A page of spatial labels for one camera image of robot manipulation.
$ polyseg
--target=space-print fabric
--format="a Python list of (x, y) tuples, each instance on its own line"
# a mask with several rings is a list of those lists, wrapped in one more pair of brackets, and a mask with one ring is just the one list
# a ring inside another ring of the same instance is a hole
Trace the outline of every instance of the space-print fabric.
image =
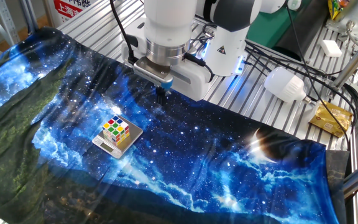
[[(325, 147), (152, 83), (43, 28), (0, 57), (8, 223), (337, 223)], [(114, 114), (144, 133), (117, 160)]]

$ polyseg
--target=small stand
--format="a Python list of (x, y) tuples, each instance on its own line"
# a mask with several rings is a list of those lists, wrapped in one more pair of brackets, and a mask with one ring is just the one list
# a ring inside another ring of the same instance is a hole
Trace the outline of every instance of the small stand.
[(136, 139), (143, 133), (138, 126), (129, 122), (127, 119), (122, 116), (118, 116), (120, 119), (125, 121), (129, 125), (129, 130), (131, 135), (122, 141), (118, 146), (113, 144), (112, 142), (105, 140), (103, 131), (101, 131), (93, 140), (93, 144), (97, 145), (99, 148), (106, 151), (108, 154), (112, 155), (114, 158), (119, 159), (121, 156), (133, 145)]

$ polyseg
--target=green panel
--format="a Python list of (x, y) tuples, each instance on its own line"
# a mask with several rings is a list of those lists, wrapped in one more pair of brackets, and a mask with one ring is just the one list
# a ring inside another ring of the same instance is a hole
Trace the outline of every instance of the green panel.
[[(303, 0), (301, 8), (297, 12), (291, 11), (294, 20), (296, 20), (295, 18), (298, 13), (307, 13), (302, 8), (305, 8), (310, 1)], [(290, 18), (284, 6), (273, 14), (260, 12), (249, 28), (247, 39), (272, 48), (281, 39), (290, 25)]]

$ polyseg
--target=white box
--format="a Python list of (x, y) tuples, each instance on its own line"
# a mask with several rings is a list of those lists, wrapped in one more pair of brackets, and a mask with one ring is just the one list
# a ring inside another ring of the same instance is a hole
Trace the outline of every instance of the white box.
[(342, 55), (342, 50), (333, 40), (322, 40), (320, 45), (328, 57), (340, 57)]

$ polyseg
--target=rubik's cube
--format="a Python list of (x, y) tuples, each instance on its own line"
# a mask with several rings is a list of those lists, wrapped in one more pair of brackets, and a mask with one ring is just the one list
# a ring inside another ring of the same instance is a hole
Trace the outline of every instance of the rubik's cube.
[(129, 126), (118, 116), (114, 116), (103, 125), (103, 135), (104, 139), (118, 146), (125, 138), (129, 137)]

